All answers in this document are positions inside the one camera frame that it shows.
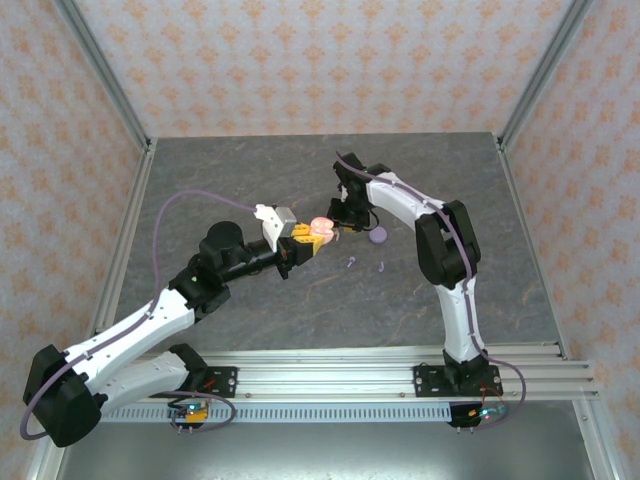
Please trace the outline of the grey metal sheet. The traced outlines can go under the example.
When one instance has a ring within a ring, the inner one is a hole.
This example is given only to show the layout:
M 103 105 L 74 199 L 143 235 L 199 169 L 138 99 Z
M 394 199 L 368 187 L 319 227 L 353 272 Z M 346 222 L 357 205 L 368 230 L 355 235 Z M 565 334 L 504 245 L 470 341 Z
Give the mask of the grey metal sheet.
M 538 420 L 457 434 L 443 424 L 239 424 L 201 435 L 107 424 L 57 480 L 594 480 L 581 435 Z

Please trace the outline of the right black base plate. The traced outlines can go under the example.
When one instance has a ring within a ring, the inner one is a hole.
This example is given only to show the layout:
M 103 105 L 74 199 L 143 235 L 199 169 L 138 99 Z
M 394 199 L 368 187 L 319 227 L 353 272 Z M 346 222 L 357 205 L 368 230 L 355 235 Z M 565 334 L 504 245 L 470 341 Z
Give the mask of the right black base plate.
M 481 397 L 503 394 L 499 370 L 489 365 L 476 371 L 457 370 L 450 365 L 421 364 L 413 368 L 417 397 Z

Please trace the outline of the left circuit board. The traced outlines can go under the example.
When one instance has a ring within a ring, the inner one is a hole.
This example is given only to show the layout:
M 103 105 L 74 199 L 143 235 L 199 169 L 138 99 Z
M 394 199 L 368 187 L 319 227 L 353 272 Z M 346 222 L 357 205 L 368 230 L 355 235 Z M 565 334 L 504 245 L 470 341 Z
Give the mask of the left circuit board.
M 168 403 L 169 418 L 178 425 L 199 428 L 209 416 L 209 404 L 205 400 L 176 399 Z

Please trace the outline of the aluminium table side rail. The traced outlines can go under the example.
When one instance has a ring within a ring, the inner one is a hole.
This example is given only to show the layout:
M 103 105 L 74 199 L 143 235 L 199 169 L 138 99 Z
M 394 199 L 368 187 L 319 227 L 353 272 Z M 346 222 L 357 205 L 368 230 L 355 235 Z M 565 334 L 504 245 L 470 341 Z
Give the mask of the aluminium table side rail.
M 86 329 L 86 339 L 92 338 L 95 334 L 103 332 L 114 324 L 157 143 L 157 138 L 151 138 L 142 150 L 127 203 L 118 225 L 116 243 L 102 283 L 102 290 Z
M 547 310 L 549 311 L 550 318 L 554 323 L 554 327 L 556 331 L 555 341 L 559 345 L 561 357 L 565 361 L 572 360 L 572 354 L 569 348 L 569 342 L 568 342 L 567 336 L 565 335 L 561 322 L 558 320 L 557 306 L 555 305 L 552 295 L 549 292 L 547 278 L 539 262 L 538 252 L 536 251 L 536 248 L 534 245 L 533 237 L 531 235 L 526 214 L 525 214 L 524 204 L 520 198 L 515 177 L 513 174 L 513 170 L 509 163 L 506 146 L 504 145 L 502 139 L 499 136 L 493 135 L 493 138 L 496 146 L 496 151 L 499 156 L 501 165 L 503 167 L 507 184 L 509 186 L 511 197 L 513 199 L 513 202 L 518 214 L 521 228 L 523 230 L 523 235 L 528 245 L 529 257 L 531 258 L 531 261 L 536 271 L 537 282 L 540 285 L 540 288 L 542 289 Z

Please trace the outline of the pink earbud charging case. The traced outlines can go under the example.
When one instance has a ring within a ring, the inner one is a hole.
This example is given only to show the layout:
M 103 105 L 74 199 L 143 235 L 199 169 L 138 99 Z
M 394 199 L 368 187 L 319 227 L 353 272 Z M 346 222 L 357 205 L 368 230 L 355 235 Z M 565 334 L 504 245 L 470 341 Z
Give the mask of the pink earbud charging case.
M 322 244 L 330 243 L 335 237 L 334 222 L 326 217 L 315 217 L 310 223 L 310 234 L 322 238 Z

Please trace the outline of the circuit board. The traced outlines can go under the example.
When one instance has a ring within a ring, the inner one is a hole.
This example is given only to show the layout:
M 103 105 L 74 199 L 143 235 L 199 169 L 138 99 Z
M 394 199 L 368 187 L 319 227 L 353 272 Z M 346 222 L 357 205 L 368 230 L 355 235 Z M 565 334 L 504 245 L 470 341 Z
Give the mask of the circuit board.
M 495 405 L 480 405 L 468 411 L 467 417 L 470 420 L 491 420 L 507 413 L 508 408 L 505 403 Z
M 176 399 L 168 403 L 169 418 L 178 425 L 199 428 L 209 416 L 209 404 L 205 400 Z

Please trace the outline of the right circuit board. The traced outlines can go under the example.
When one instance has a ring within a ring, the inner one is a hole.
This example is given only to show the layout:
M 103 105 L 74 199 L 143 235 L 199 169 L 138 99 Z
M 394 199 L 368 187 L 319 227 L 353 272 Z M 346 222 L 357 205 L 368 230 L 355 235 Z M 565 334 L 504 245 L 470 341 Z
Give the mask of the right circuit board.
M 468 411 L 467 417 L 470 420 L 491 420 L 507 413 L 508 408 L 505 403 L 495 405 L 480 405 Z

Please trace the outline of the aluminium frame post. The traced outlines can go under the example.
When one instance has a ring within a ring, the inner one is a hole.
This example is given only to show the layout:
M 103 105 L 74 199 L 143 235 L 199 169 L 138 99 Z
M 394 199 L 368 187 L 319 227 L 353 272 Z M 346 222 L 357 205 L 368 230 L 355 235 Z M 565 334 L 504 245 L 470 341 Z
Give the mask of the aluminium frame post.
M 534 69 L 504 129 L 496 137 L 497 145 L 501 151 L 505 152 L 515 141 L 551 75 L 580 29 L 593 2 L 594 0 L 571 0 L 569 8 Z
M 76 0 L 52 0 L 69 30 L 76 38 L 80 49 L 92 67 L 96 77 L 106 91 L 126 129 L 135 143 L 144 151 L 149 150 L 152 138 L 146 133 L 141 120 L 134 111 L 124 88 L 115 75 L 106 54 L 89 26 Z

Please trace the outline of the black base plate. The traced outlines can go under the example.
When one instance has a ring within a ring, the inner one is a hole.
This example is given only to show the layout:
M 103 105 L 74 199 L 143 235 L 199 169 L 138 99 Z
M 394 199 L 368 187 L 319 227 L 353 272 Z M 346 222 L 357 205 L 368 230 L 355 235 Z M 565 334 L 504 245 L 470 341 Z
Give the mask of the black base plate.
M 489 365 L 476 371 L 457 370 L 450 365 L 421 364 L 413 368 L 417 397 L 481 397 L 503 394 L 499 370 Z
M 189 373 L 184 383 L 168 393 L 157 393 L 152 398 L 178 398 L 176 391 L 199 392 L 234 398 L 238 383 L 236 367 L 207 366 L 195 373 Z

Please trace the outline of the aluminium frame leg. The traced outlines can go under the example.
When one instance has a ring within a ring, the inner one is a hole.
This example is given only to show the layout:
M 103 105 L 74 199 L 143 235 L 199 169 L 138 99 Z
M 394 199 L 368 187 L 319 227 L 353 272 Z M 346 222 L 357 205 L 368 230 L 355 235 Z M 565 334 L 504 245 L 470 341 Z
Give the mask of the aluminium frame leg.
M 574 400 L 572 405 L 594 480 L 617 480 L 616 470 L 607 453 L 605 438 L 598 425 L 593 402 Z
M 57 480 L 65 453 L 49 437 L 38 439 L 26 480 Z

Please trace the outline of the aluminium mounting rail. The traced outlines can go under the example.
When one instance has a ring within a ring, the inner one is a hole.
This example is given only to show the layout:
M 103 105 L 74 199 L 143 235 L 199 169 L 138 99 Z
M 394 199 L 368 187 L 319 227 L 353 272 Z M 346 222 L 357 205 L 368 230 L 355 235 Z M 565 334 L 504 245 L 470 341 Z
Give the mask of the aluminium mounting rail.
M 598 400 L 604 389 L 587 361 L 561 357 L 555 344 L 493 345 L 507 401 Z M 443 364 L 439 347 L 205 352 L 212 366 L 238 369 L 235 397 L 248 402 L 383 402 L 416 399 L 413 368 Z

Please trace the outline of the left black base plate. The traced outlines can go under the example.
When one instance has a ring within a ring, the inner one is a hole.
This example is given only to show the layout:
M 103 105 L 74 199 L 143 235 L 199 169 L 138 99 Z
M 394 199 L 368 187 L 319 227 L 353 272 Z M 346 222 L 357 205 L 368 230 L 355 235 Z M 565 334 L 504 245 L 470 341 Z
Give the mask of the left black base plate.
M 195 373 L 189 373 L 184 383 L 168 393 L 157 393 L 152 398 L 178 398 L 176 391 L 199 392 L 234 398 L 238 383 L 236 367 L 207 366 Z

